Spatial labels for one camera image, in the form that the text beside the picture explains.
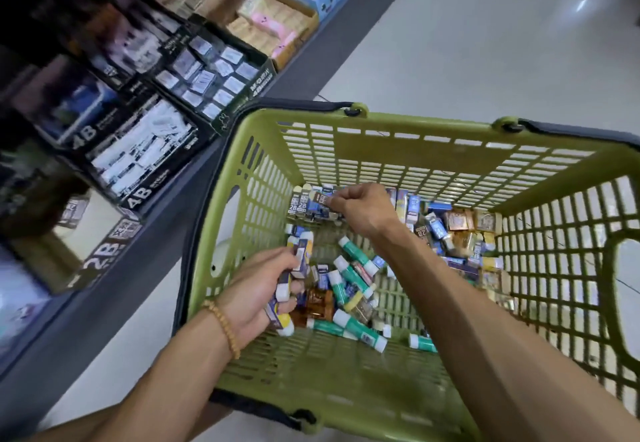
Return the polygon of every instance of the tiled floor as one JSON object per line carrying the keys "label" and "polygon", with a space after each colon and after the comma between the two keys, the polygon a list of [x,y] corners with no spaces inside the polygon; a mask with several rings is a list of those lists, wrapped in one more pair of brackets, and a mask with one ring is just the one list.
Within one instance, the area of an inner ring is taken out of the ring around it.
{"label": "tiled floor", "polygon": [[[640,0],[396,0],[318,99],[492,122],[515,114],[640,135]],[[627,259],[621,316],[640,358],[640,278]],[[51,410],[55,425],[120,401],[168,341],[179,265]],[[198,440],[302,440],[233,414]],[[318,440],[354,440],[325,430]]]}

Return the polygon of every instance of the plastic basket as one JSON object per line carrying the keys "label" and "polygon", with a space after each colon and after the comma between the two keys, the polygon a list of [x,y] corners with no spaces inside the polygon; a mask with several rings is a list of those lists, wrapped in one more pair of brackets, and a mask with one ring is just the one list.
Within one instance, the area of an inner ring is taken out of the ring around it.
{"label": "plastic basket", "polygon": [[[189,236],[175,328],[245,257],[284,244],[294,185],[377,181],[500,211],[498,247],[518,315],[638,416],[640,363],[621,337],[614,280],[616,245],[640,240],[638,143],[517,118],[489,125],[351,103],[252,102],[220,149]],[[234,201],[231,226],[225,207]],[[320,228],[314,259],[337,254],[335,234]],[[307,329],[290,338],[265,333],[229,364],[212,400],[308,433],[329,426],[379,439],[478,438],[440,358],[407,347],[422,324],[402,288],[384,277],[378,284],[378,310],[398,341],[384,354]]]}

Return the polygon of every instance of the green glue stick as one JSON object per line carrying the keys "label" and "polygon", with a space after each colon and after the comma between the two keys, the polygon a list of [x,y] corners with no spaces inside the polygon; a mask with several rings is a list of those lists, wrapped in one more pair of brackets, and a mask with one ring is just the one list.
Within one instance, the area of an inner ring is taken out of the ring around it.
{"label": "green glue stick", "polygon": [[313,329],[314,331],[322,331],[323,333],[333,334],[334,336],[340,336],[342,338],[357,340],[357,337],[352,333],[345,331],[344,328],[333,322],[325,321],[322,319],[307,319],[307,329]]}
{"label": "green glue stick", "polygon": [[349,301],[349,299],[347,297],[347,291],[344,289],[342,276],[338,270],[329,272],[329,283],[331,284],[331,289],[335,295],[335,301],[338,303],[338,306],[342,307]]}
{"label": "green glue stick", "polygon": [[378,273],[379,268],[376,266],[376,264],[369,260],[369,257],[366,255],[366,253],[360,250],[356,246],[356,244],[353,243],[349,238],[343,236],[342,239],[338,242],[338,245],[340,245],[351,258],[360,263],[371,277]]}
{"label": "green glue stick", "polygon": [[338,258],[333,260],[333,264],[335,265],[335,268],[340,271],[340,275],[342,276],[342,278],[356,285],[358,290],[360,290],[364,295],[365,299],[368,300],[371,298],[371,296],[373,295],[374,287],[369,287],[363,280],[363,278],[357,274],[357,272],[351,265],[349,265],[349,262],[345,260],[343,256],[339,256]]}
{"label": "green glue stick", "polygon": [[345,331],[354,334],[360,341],[378,352],[384,351],[385,347],[387,347],[387,340],[384,337],[369,329],[363,323],[356,321],[342,309],[335,311],[333,322],[340,327],[344,327]]}
{"label": "green glue stick", "polygon": [[418,336],[417,334],[409,334],[409,347],[412,349],[420,349],[422,351],[428,351],[437,353],[438,350],[429,338],[424,336]]}

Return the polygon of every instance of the store shelf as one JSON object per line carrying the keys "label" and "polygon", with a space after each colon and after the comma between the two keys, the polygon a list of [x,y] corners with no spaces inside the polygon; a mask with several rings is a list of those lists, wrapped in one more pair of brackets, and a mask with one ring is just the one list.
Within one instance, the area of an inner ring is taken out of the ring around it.
{"label": "store shelf", "polygon": [[[312,100],[394,0],[344,0],[265,96]],[[143,230],[93,287],[47,308],[0,360],[0,441],[24,436],[83,373],[182,255],[197,198],[219,159],[214,141],[168,184]]]}

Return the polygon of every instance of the floor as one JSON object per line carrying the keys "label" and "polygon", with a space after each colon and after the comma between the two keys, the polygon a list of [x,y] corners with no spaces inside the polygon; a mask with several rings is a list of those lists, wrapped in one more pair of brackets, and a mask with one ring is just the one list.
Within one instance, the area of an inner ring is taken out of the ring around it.
{"label": "floor", "polygon": [[[640,0],[396,0],[318,99],[481,122],[515,114],[640,135],[639,17]],[[91,221],[114,217],[106,204],[92,208]],[[640,279],[628,273],[634,252],[629,255],[618,292],[628,349],[640,359],[634,327]],[[179,264],[52,408],[43,427],[127,394],[169,339],[178,285]],[[233,414],[198,442],[303,438]],[[327,429],[313,439],[355,440]]]}

